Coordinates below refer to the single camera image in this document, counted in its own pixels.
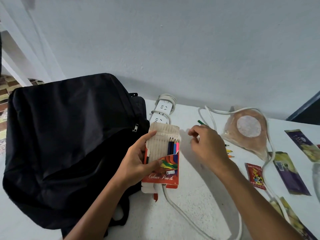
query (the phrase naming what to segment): red candy wrapper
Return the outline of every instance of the red candy wrapper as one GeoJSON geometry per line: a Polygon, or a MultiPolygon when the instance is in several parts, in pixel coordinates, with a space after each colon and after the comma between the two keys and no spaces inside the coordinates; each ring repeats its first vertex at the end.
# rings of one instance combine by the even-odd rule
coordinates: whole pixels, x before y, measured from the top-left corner
{"type": "Polygon", "coordinates": [[[262,178],[262,167],[250,163],[245,163],[245,167],[247,168],[250,183],[254,187],[266,190],[262,178]]]}

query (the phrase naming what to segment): black backpack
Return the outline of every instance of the black backpack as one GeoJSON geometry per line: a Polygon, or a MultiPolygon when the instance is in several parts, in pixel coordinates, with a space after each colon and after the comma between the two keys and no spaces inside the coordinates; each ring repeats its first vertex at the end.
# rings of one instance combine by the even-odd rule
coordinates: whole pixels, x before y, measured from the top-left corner
{"type": "MultiPolygon", "coordinates": [[[[66,236],[148,132],[145,102],[103,73],[17,88],[8,104],[3,188],[32,221],[66,236]]],[[[140,189],[124,193],[124,216],[109,226],[126,223],[140,189]]]]}

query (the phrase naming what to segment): hand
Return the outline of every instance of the hand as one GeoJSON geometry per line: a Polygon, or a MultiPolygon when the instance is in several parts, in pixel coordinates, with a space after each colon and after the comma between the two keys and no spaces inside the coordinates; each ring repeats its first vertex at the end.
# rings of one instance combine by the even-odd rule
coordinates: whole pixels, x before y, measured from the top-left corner
{"type": "Polygon", "coordinates": [[[197,154],[201,163],[215,174],[233,165],[228,157],[224,141],[215,130],[207,125],[195,125],[189,130],[188,135],[193,136],[191,149],[197,154]]]}
{"type": "Polygon", "coordinates": [[[146,150],[146,141],[153,137],[157,131],[149,132],[140,137],[129,147],[125,157],[113,176],[114,180],[120,182],[125,189],[137,184],[144,176],[152,173],[162,164],[161,160],[155,160],[148,164],[143,164],[143,153],[146,150]]]}

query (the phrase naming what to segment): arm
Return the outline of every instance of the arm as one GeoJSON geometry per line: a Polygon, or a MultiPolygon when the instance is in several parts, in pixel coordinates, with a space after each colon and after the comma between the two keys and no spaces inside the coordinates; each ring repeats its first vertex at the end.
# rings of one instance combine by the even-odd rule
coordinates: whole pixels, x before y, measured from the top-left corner
{"type": "Polygon", "coordinates": [[[193,136],[192,150],[224,184],[253,239],[303,239],[228,158],[224,141],[215,130],[195,125],[188,134],[193,136]]]}
{"type": "Polygon", "coordinates": [[[145,143],[156,131],[140,137],[126,153],[117,172],[82,216],[65,240],[100,240],[108,228],[114,210],[130,186],[135,185],[147,174],[160,167],[162,161],[142,164],[145,143]]]}

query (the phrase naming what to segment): metal zipper pull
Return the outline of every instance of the metal zipper pull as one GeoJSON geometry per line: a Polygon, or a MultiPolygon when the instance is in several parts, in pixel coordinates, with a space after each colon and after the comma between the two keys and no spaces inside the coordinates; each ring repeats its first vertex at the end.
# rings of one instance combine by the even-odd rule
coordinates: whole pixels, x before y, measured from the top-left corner
{"type": "Polygon", "coordinates": [[[134,129],[132,130],[133,132],[137,132],[137,130],[138,130],[138,124],[136,124],[136,126],[134,127],[134,129]]]}

